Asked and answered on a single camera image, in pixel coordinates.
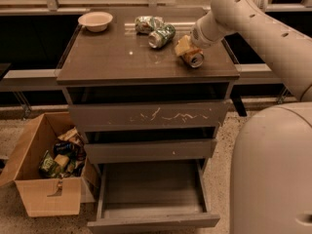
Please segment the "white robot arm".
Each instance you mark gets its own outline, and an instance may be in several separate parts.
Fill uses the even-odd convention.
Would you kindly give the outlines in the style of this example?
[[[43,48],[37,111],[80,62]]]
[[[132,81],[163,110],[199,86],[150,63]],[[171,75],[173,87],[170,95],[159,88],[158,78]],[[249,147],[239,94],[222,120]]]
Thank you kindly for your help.
[[[182,56],[238,33],[261,57],[240,83],[281,84],[295,98],[255,114],[237,135],[230,172],[230,234],[312,234],[312,40],[266,15],[268,0],[211,0],[179,40]]]

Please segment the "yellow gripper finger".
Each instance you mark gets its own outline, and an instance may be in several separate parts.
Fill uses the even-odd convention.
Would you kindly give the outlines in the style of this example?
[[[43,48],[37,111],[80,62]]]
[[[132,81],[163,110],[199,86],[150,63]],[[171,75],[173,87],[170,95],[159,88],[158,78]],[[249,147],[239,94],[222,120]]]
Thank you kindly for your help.
[[[186,55],[195,55],[195,54],[203,54],[203,50],[201,48],[191,48],[186,52]]]
[[[180,57],[191,49],[191,41],[188,35],[182,36],[175,45],[175,54]]]

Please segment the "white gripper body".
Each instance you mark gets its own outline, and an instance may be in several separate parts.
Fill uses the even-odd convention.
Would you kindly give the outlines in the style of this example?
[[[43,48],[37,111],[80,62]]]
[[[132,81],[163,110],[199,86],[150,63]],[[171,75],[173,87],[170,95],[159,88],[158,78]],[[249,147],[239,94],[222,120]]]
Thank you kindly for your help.
[[[190,29],[191,42],[201,49],[207,49],[224,38],[227,30],[219,24],[212,12],[198,19]]]

